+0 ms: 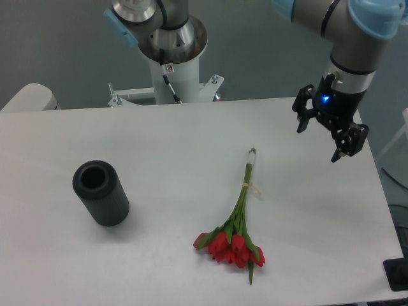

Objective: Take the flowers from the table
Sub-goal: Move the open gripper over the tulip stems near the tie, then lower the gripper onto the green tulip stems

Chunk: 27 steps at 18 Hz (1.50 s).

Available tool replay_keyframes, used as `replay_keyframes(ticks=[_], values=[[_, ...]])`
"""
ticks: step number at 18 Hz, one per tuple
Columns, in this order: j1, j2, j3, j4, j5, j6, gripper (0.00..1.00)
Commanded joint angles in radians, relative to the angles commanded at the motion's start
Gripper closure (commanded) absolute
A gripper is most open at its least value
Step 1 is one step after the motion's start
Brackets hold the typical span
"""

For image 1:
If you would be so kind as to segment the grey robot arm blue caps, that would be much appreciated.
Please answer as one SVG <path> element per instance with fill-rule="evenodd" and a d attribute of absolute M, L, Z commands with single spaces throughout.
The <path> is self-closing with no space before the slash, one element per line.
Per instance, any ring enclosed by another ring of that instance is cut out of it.
<path fill-rule="evenodd" d="M 319 85 L 300 89 L 293 103 L 297 131 L 316 119 L 336 144 L 332 161 L 357 154 L 369 128 L 353 117 L 407 12 L 407 2 L 274 1 L 273 7 L 333 45 Z M 103 15 L 117 39 L 137 47 L 148 60 L 157 104 L 214 99 L 222 78 L 199 83 L 199 58 L 208 36 L 189 13 L 187 1 L 113 1 Z"/>

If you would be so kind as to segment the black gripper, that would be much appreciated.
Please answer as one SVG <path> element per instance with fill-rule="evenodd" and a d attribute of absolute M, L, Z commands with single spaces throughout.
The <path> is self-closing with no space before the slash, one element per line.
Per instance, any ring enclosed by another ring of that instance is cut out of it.
<path fill-rule="evenodd" d="M 309 84 L 301 88 L 295 98 L 292 111 L 297 113 L 299 121 L 296 132 L 306 130 L 310 118 L 316 120 L 330 131 L 336 144 L 331 162 L 335 163 L 341 157 L 352 157 L 363 148 L 369 132 L 365 124 L 356 124 L 353 116 L 365 91 L 359 93 L 345 93 L 334 89 L 335 75 L 330 73 L 322 77 L 316 88 Z M 312 101 L 312 108 L 307 108 L 308 100 Z"/>

